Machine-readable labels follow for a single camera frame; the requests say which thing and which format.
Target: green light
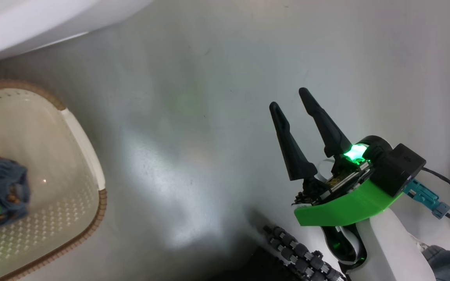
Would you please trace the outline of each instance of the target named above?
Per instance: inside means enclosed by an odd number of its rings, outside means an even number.
[[[350,151],[348,151],[344,155],[350,158],[350,161],[352,162],[361,163],[365,161],[362,155],[364,154],[366,149],[368,149],[368,147],[363,144],[354,144],[352,146],[352,149],[350,149]]]

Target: cable connector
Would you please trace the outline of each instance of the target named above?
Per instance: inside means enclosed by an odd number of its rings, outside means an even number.
[[[432,211],[437,219],[442,219],[450,210],[450,206],[439,202],[439,196],[425,187],[419,180],[413,178],[404,188],[403,192],[415,201],[425,205]]]

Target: basket rim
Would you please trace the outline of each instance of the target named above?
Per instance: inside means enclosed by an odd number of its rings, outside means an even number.
[[[0,89],[22,89],[25,91],[31,91],[45,98],[59,111],[65,110],[67,108],[64,103],[62,103],[62,101],[50,91],[47,91],[27,81],[9,79],[0,80]],[[107,191],[103,189],[98,191],[98,208],[96,210],[95,217],[86,227],[86,229],[84,229],[79,235],[57,247],[50,253],[45,254],[44,256],[32,261],[31,263],[28,263],[27,265],[24,265],[23,267],[20,267],[19,269],[0,277],[0,281],[16,281],[32,272],[35,272],[41,267],[47,265],[48,263],[51,263],[52,261],[56,260],[57,258],[63,256],[64,254],[82,244],[98,229],[100,223],[105,217],[106,210]]]

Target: laundry basket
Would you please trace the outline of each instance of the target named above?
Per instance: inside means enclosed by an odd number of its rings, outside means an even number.
[[[98,158],[74,115],[28,82],[0,80],[0,157],[28,168],[29,214],[0,227],[0,280],[16,280],[84,242],[107,207]]]

